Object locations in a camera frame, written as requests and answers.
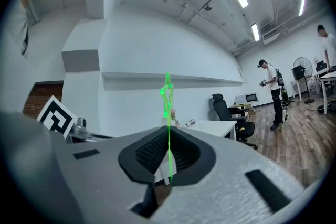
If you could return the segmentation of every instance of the white t-shirt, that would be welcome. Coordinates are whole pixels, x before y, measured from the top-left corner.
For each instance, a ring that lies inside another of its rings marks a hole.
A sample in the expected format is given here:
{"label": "white t-shirt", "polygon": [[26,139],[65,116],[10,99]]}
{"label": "white t-shirt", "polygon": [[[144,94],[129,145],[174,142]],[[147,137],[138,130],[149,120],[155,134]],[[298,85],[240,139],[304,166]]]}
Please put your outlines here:
{"label": "white t-shirt", "polygon": [[0,29],[0,109],[22,112],[36,78],[25,58],[27,14],[20,0],[12,0]]}
{"label": "white t-shirt", "polygon": [[[277,71],[271,65],[268,65],[268,67],[267,67],[267,76],[268,76],[268,81],[270,81],[272,78],[275,78],[275,77],[278,78]],[[272,82],[268,85],[269,85],[269,88],[270,88],[271,91],[277,90],[277,89],[280,88],[277,81],[274,81],[274,82]]]}
{"label": "white t-shirt", "polygon": [[332,34],[322,39],[324,50],[328,53],[330,66],[336,66],[336,39]]}

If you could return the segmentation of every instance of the green laser line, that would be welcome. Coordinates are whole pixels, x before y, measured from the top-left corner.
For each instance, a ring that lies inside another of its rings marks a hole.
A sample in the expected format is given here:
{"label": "green laser line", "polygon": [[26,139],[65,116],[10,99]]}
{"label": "green laser line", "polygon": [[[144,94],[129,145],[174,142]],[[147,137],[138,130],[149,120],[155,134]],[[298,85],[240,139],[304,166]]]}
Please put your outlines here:
{"label": "green laser line", "polygon": [[[165,94],[166,90],[169,89],[169,100]],[[170,126],[171,126],[171,111],[173,108],[173,92],[174,85],[172,84],[172,80],[169,72],[166,72],[164,86],[160,89],[160,95],[163,99],[163,117],[167,119],[168,126],[168,161],[169,161],[169,172],[170,179],[173,182],[173,160],[172,160],[172,152],[170,151]]]}

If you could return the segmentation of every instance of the air conditioner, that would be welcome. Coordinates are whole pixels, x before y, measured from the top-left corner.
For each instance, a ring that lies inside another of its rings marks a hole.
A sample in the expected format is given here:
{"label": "air conditioner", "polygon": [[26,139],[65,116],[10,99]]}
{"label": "air conditioner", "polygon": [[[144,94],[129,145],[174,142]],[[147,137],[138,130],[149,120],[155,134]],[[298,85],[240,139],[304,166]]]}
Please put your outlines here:
{"label": "air conditioner", "polygon": [[280,31],[278,28],[264,34],[262,36],[262,40],[264,42],[264,45],[270,44],[274,40],[276,40],[280,36]]}

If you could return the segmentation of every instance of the computer monitor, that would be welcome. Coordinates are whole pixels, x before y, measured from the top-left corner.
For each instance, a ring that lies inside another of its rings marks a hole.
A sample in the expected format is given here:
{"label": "computer monitor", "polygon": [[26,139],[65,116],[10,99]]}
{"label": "computer monitor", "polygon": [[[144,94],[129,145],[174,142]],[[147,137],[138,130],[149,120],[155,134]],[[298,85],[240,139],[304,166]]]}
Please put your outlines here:
{"label": "computer monitor", "polygon": [[305,69],[302,66],[297,66],[292,69],[293,76],[295,80],[300,80],[304,78]]}
{"label": "computer monitor", "polygon": [[257,94],[252,93],[252,94],[246,95],[246,102],[258,102]]}

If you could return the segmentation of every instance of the white bottle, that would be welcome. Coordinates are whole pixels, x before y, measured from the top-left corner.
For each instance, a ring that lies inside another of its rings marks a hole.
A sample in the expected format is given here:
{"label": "white bottle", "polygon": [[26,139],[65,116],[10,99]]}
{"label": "white bottle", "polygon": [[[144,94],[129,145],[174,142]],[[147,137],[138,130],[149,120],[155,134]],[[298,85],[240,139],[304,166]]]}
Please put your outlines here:
{"label": "white bottle", "polygon": [[183,127],[190,127],[191,125],[194,125],[196,123],[196,120],[189,120],[186,124],[183,125]]}

